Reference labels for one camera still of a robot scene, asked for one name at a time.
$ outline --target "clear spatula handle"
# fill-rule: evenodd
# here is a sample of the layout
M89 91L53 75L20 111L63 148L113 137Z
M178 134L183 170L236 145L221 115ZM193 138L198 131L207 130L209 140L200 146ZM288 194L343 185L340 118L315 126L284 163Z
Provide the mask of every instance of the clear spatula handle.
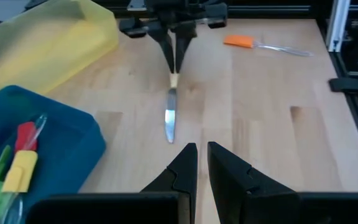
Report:
M276 45L267 45L267 44L262 44L258 41L254 41L254 47L278 50L278 51L286 52L289 54L299 55L299 56L304 56L304 57L313 56L313 54L308 51L298 50L298 49L294 49L292 47L281 47L281 46L276 46Z

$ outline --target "wooden surface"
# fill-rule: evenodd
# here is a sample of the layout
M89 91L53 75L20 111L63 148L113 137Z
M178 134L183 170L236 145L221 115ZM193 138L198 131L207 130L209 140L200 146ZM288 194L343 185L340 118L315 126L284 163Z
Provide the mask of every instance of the wooden surface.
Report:
M121 44L47 96L91 113L108 147L82 192L137 192L188 142L199 157L197 223L219 223L208 141L294 190L358 191L358 131L313 20L230 20L198 26L178 84L174 144L164 135L168 66L150 37ZM223 45L228 34L312 51L297 57Z

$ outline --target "blue tray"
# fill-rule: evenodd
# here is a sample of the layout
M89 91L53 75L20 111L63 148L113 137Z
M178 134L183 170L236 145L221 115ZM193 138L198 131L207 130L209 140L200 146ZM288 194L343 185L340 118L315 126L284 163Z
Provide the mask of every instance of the blue tray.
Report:
M24 217L35 202L49 195L77 193L106 148L90 114L8 86L0 90L0 155L6 144L14 148L18 125L35 121L42 113L48 120L38 137L39 158L30 189L23 196Z

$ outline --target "knife blade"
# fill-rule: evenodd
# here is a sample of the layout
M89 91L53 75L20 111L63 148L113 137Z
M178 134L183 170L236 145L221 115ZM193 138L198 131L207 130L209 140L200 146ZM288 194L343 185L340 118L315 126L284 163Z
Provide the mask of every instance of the knife blade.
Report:
M167 109L165 109L165 135L169 143L175 139L175 115L177 108L177 89L168 91Z

